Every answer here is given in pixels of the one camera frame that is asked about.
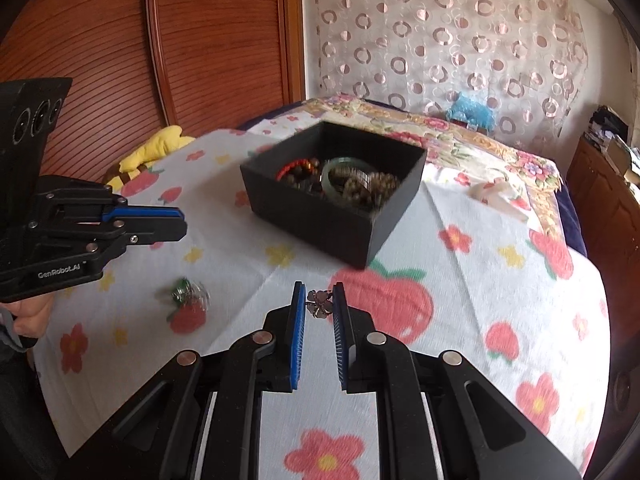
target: patterned curtain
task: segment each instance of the patterned curtain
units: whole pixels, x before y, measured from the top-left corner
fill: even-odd
[[[555,155],[588,64],[570,0],[307,0],[312,95],[338,91],[442,114],[462,93],[495,139]]]
[[[629,31],[625,25],[620,22],[622,31],[625,33],[626,42],[629,45],[629,54],[631,56],[631,72],[633,77],[633,93],[634,103],[636,104],[636,111],[634,113],[631,124],[629,124],[629,138],[628,143],[630,146],[640,148],[640,78],[638,77],[638,71],[640,70],[640,50],[636,46],[636,42],[629,34]]]

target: human hand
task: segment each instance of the human hand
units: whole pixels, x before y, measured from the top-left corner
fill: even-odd
[[[24,337],[42,337],[49,324],[53,298],[54,295],[50,292],[35,298],[2,304],[15,316],[14,332]]]

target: white sheet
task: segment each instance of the white sheet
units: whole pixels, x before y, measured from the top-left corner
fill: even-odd
[[[129,248],[100,282],[58,295],[35,357],[66,450],[78,449],[178,351],[228,348],[288,304],[296,280],[308,290],[342,280],[350,304],[370,310],[380,330],[426,354],[459,350],[576,467],[586,466],[609,370],[604,289],[593,265],[572,250],[569,260],[561,250],[545,257],[534,248],[545,239],[526,225],[423,183],[375,270],[347,269],[252,214],[238,166],[272,142],[219,130],[158,162],[130,202],[179,206],[187,236]],[[212,299],[206,323],[188,334],[167,321],[168,289],[182,275]],[[261,477],[377,478],[374,401],[340,392],[327,320],[307,314],[302,364],[299,391],[265,396]]]

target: red beaded bracelet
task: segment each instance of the red beaded bracelet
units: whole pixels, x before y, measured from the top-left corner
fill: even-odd
[[[295,168],[296,166],[306,166],[307,164],[311,165],[311,161],[308,158],[299,158],[298,160],[290,162],[278,172],[278,174],[276,175],[276,180],[280,181],[283,176],[289,173],[289,171],[293,170],[293,168]]]

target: bed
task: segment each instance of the bed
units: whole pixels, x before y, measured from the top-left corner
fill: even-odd
[[[386,108],[389,110],[395,110],[399,113],[402,113],[400,108],[396,108],[393,105],[382,103],[379,101],[374,101],[372,99],[362,99],[364,102],[367,102],[371,105],[375,105],[377,107]],[[249,121],[246,121],[238,126],[238,130],[251,130],[254,126],[257,126],[264,121],[271,121],[278,117],[281,117],[292,110],[299,110],[303,106],[302,101],[298,101],[283,107],[280,107],[276,110],[272,110],[266,114],[254,117]],[[563,186],[560,187],[557,191],[555,191],[556,202],[558,203],[558,213],[560,217],[560,223],[562,226],[562,232],[564,234],[564,239],[566,240],[566,244],[571,247],[573,250],[582,254],[582,256],[587,256],[587,249],[584,245],[584,240],[582,238],[582,232],[580,230],[580,222],[578,220],[578,215],[575,211],[574,203],[571,200],[571,196],[569,195],[569,189],[564,183]]]
[[[606,400],[609,325],[597,270],[564,244],[557,170],[531,159],[548,171],[544,182],[520,176],[524,166],[511,148],[399,113],[348,96],[311,100],[247,130],[202,136],[122,189],[130,203],[179,206],[190,227],[182,241],[130,248],[99,282],[59,293],[35,359],[69,454],[180,350],[228,348],[261,326],[268,310],[288,304],[302,280],[315,290],[343,282],[352,306],[369,310],[380,330],[416,351],[461,351],[586,468]],[[407,142],[427,139],[433,151],[418,195],[364,271],[257,219],[242,185],[243,160],[319,120]],[[518,202],[527,214],[516,220],[487,207],[482,195],[470,200],[470,189],[489,194],[499,186],[485,187],[494,182],[481,180],[482,164],[445,167],[452,150],[460,160],[480,150],[505,180],[528,182],[526,202]],[[210,292],[206,313],[175,309],[170,289],[183,275]],[[262,478],[378,477],[374,398],[339,392],[332,341],[327,320],[308,319],[299,391],[265,395]],[[318,450],[335,458],[332,468],[318,465]]]

